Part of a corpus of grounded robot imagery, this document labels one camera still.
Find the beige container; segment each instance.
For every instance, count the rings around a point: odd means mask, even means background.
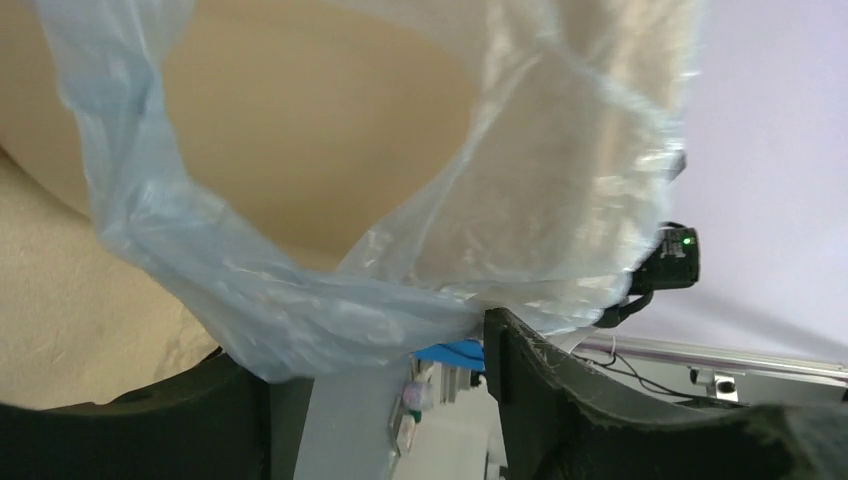
[[[85,212],[72,115],[35,15],[3,0],[0,144]],[[409,30],[311,0],[200,0],[164,67],[189,172],[305,266],[332,269],[467,134],[473,85]]]

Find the crumpled plastic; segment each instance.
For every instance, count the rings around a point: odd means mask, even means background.
[[[265,380],[385,365],[494,305],[546,335],[590,325],[667,218],[700,1],[333,1],[421,32],[480,89],[447,167],[335,273],[298,267],[186,173],[160,65],[191,0],[32,3],[101,244]]]

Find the trash bag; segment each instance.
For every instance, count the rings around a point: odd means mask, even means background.
[[[160,65],[191,0],[31,3],[101,244],[265,380],[384,365],[470,335],[489,306],[546,335],[590,325],[667,218],[699,1],[331,2],[416,30],[480,89],[447,167],[334,273],[300,268],[186,173]]]

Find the beige carpet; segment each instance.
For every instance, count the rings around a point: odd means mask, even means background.
[[[108,402],[215,348],[173,296],[103,251],[87,219],[2,153],[0,192],[0,402]]]

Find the white plastic bag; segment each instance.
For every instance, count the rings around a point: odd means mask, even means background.
[[[102,244],[269,381],[462,338],[489,305],[553,334],[616,303],[666,218],[700,2],[333,3],[418,30],[481,93],[449,165],[328,274],[186,174],[160,64],[191,0],[34,1]]]

